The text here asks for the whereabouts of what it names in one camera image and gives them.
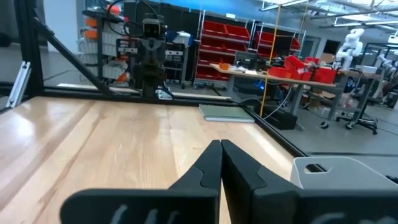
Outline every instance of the black metal frame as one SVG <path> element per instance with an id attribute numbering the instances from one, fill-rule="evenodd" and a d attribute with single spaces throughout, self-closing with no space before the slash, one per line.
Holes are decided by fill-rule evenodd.
<path id="1" fill-rule="evenodd" d="M 363 59 L 365 58 L 365 53 L 368 50 L 368 47 L 385 47 L 385 48 L 387 48 L 387 52 L 386 52 L 386 56 L 387 56 L 391 49 L 398 49 L 398 44 L 392 44 L 392 43 L 367 43 L 365 48 L 364 48 L 364 50 L 363 50 L 363 54 L 361 56 L 361 60 L 359 61 L 358 65 L 362 64 Z"/>
<path id="2" fill-rule="evenodd" d="M 32 73 L 28 82 L 26 94 L 29 98 L 49 96 L 59 98 L 79 98 L 87 100 L 122 101 L 131 103 L 153 103 L 161 105 L 198 106 L 199 104 L 238 106 L 228 100 L 210 100 L 208 98 L 190 98 L 175 96 L 173 100 L 158 100 L 142 98 L 138 93 L 115 93 L 95 77 L 67 48 L 65 48 L 54 33 L 35 16 L 34 2 L 31 0 L 15 0 L 18 29 L 21 37 L 22 59 L 31 62 Z M 44 86 L 42 64 L 40 59 L 38 35 L 44 36 L 77 70 L 79 70 L 98 90 L 82 90 L 59 86 Z M 271 125 L 265 122 L 255 112 L 242 106 L 256 121 L 256 124 L 274 138 L 294 157 L 307 156 L 290 141 L 279 134 Z M 311 171 L 319 172 L 321 167 L 312 167 Z"/>

